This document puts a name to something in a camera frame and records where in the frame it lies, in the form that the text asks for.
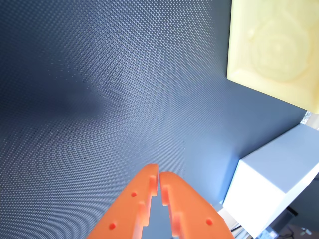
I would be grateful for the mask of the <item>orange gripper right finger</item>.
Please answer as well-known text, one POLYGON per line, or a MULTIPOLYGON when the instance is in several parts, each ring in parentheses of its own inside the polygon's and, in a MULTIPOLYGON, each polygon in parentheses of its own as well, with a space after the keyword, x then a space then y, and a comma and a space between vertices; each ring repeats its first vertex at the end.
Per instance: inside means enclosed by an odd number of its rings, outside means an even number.
POLYGON ((168 206, 172 236, 180 239, 232 239, 213 206, 172 172, 159 174, 162 204, 168 206))

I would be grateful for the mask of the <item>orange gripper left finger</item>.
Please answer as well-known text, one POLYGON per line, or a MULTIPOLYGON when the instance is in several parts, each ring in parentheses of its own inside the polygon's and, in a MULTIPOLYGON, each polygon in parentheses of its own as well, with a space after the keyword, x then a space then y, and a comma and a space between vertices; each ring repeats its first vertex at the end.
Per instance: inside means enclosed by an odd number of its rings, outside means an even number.
POLYGON ((144 166, 124 188, 88 235, 89 239, 140 239, 148 226, 152 197, 158 190, 158 166, 144 166))

